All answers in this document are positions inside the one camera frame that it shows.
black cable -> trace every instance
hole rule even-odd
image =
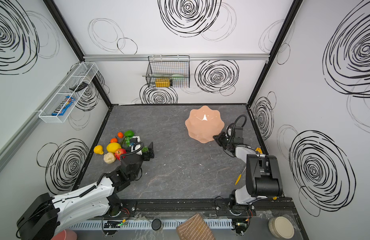
[[[230,134],[229,134],[229,128],[234,124],[234,122],[232,122],[231,124],[229,124],[229,126],[226,128],[226,136],[227,137],[230,137]]]
[[[229,153],[227,153],[227,152],[225,151],[225,149],[222,149],[222,150],[224,150],[224,152],[225,152],[229,157],[235,157],[235,156],[231,156]]]
[[[223,199],[223,197],[221,197],[221,196],[217,196],[217,197],[213,198],[214,206],[217,206],[217,205],[216,205],[216,200],[217,200],[217,198],[222,198],[222,199]]]
[[[136,153],[136,152],[139,152],[139,151],[141,151],[141,150],[143,149],[143,147],[144,147],[143,142],[138,142],[138,143],[136,143],[135,145],[141,145],[141,147],[139,147],[139,149],[134,150],[134,151],[132,151],[132,152],[128,152],[128,153],[121,154],[121,155],[120,155],[120,159],[121,159],[121,157],[128,156],[128,155],[132,155],[132,154],[134,154],[134,153]]]
[[[100,178],[99,178],[99,179],[98,179],[98,181],[97,181],[97,186],[98,186],[98,184],[100,184],[100,182],[101,182],[101,180],[103,179],[103,177],[104,177],[104,176],[106,176],[106,174],[107,174],[107,173],[103,173],[103,174],[101,174]]]
[[[140,168],[140,171],[141,171],[141,176],[139,177],[139,179],[135,179],[134,181],[138,181],[138,180],[140,180],[141,179],[141,177],[142,177],[142,167]]]
[[[257,164],[259,165],[259,156],[258,156],[258,158],[257,158],[257,162],[256,162],[255,170],[253,171],[253,179],[252,179],[252,183],[253,183],[253,184],[254,184],[254,182],[255,182],[255,172],[256,172]],[[254,190],[254,191],[253,191],[253,193],[255,194],[255,197],[257,198],[256,191],[257,191],[257,188],[256,188],[256,190]]]
[[[245,124],[246,124],[246,121],[247,121],[247,119],[248,119],[248,118],[246,117],[246,115],[243,115],[243,114],[242,114],[242,115],[239,115],[239,116],[238,116],[238,118],[236,118],[236,120],[234,121],[233,126],[232,126],[232,130],[231,130],[231,136],[232,136],[232,137],[231,137],[231,138],[229,138],[229,142],[228,142],[229,144],[230,144],[230,142],[232,141],[232,138],[233,138],[233,136],[234,136],[234,134],[235,134],[235,132],[236,132],[236,130],[235,130],[235,129],[236,129],[236,124],[237,124],[238,120],[239,120],[240,118],[242,118],[242,117],[244,117],[244,118],[245,118],[245,120],[244,120],[244,123],[242,124],[242,126],[241,126],[241,127],[244,127],[244,126],[245,126]]]

white wire basket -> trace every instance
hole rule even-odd
[[[58,92],[38,115],[46,123],[63,123],[84,94],[98,72],[96,63],[80,63],[74,73],[62,84]],[[87,86],[81,90],[81,84]]]

yellow screwdriver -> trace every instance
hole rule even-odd
[[[235,185],[237,185],[238,181],[239,181],[239,180],[240,180],[240,178],[241,178],[241,175],[245,172],[245,170],[246,170],[246,167],[244,168],[244,170],[242,171],[242,173],[238,176],[238,178],[237,178],[237,181],[236,181],[236,184],[235,184]]]
[[[261,153],[261,154],[262,154],[262,150],[261,150],[261,148],[257,147],[256,152],[259,152],[259,153]],[[236,184],[235,184],[235,185],[237,185],[238,181],[239,181],[239,180],[240,180],[240,178],[241,178],[241,175],[245,172],[245,170],[246,170],[246,167],[244,168],[244,170],[242,171],[242,173],[238,176],[238,178],[237,178],[237,181],[236,181]]]

black knob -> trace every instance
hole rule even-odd
[[[160,219],[158,219],[158,218],[156,218],[156,219],[154,219],[154,220],[153,220],[153,222],[151,223],[151,228],[152,228],[153,230],[157,231],[158,229],[160,229],[160,228],[161,228],[161,225],[162,225],[161,220],[160,220]]]

wire basket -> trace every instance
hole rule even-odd
[[[190,87],[190,56],[160,55],[149,56],[148,59],[145,78],[150,88]]]
[[[46,123],[63,123],[98,72],[96,63],[80,63],[38,115]]]

